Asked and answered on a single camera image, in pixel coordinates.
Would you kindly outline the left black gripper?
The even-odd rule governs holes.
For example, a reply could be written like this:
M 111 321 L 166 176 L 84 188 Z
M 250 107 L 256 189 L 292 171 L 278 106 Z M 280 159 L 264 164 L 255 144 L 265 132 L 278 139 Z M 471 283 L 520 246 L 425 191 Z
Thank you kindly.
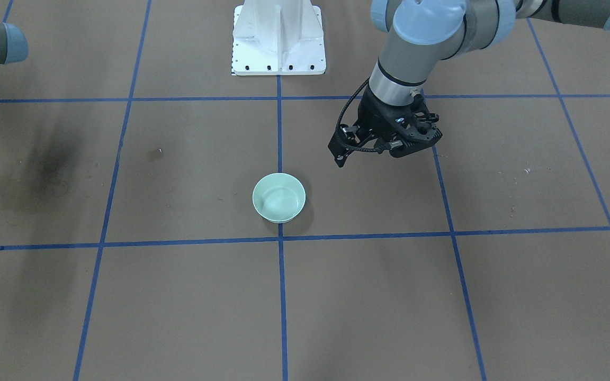
M 397 119 L 406 117 L 406 106 L 387 104 L 379 99 L 367 87 L 363 92 L 361 103 L 357 108 L 355 125 L 339 125 L 328 144 L 337 167 L 344 167 L 354 149 L 366 149 L 371 141 L 379 144 L 375 150 L 400 151 L 406 148 L 406 142 L 396 127 Z

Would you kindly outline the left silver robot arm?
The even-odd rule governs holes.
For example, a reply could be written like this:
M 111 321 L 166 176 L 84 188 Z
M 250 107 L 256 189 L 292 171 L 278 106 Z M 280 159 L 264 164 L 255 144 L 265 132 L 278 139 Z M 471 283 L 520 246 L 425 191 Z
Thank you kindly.
M 401 158 L 442 138 L 421 93 L 438 62 L 503 41 L 518 19 L 610 31 L 610 1 L 374 1 L 373 24 L 388 37 L 361 96 L 357 119 L 338 119 L 328 144 L 338 167 L 354 152 Z

